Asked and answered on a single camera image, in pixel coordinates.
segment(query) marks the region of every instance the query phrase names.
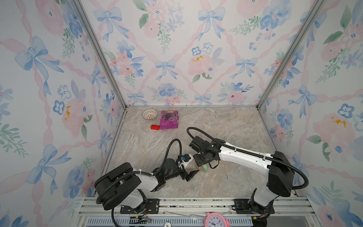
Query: pink alarm clock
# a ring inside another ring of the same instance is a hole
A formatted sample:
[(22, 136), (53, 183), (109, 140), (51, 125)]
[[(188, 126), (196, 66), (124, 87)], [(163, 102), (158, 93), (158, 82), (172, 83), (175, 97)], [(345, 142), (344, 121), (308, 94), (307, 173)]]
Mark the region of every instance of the pink alarm clock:
[(230, 227), (230, 222), (218, 213), (207, 213), (205, 227)]

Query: green tape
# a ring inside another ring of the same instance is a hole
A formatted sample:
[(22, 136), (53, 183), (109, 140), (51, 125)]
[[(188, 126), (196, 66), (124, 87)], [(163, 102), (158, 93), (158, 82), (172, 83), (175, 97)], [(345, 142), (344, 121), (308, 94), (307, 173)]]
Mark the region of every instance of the green tape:
[(203, 167), (204, 167), (204, 172), (206, 173), (208, 171), (207, 165), (204, 164)]

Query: red toy block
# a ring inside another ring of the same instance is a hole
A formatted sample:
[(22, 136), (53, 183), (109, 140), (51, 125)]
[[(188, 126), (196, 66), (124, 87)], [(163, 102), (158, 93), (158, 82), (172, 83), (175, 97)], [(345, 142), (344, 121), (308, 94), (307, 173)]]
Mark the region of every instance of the red toy block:
[(160, 126), (159, 125), (151, 125), (151, 129), (153, 130), (159, 130)]

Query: vent grille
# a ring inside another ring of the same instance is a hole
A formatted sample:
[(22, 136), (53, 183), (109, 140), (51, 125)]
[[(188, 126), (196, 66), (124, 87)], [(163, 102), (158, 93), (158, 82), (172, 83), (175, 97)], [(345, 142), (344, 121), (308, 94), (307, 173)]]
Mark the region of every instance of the vent grille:
[[(129, 216), (117, 216), (115, 220), (119, 226), (164, 226), (165, 222), (170, 222), (172, 227), (179, 226), (204, 226), (205, 217), (183, 217), (183, 216), (150, 216), (152, 220), (148, 224), (133, 224), (135, 219), (131, 219)], [(253, 226), (250, 216), (228, 216), (226, 218), (233, 226)], [(86, 227), (114, 227), (112, 219), (109, 216), (91, 216), (88, 219)]]

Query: purple box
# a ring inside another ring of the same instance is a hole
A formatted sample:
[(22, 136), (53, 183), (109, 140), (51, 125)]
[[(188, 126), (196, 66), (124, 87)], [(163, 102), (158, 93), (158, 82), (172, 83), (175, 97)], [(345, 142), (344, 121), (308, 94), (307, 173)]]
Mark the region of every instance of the purple box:
[(179, 114), (177, 110), (161, 111), (160, 130), (178, 128)]

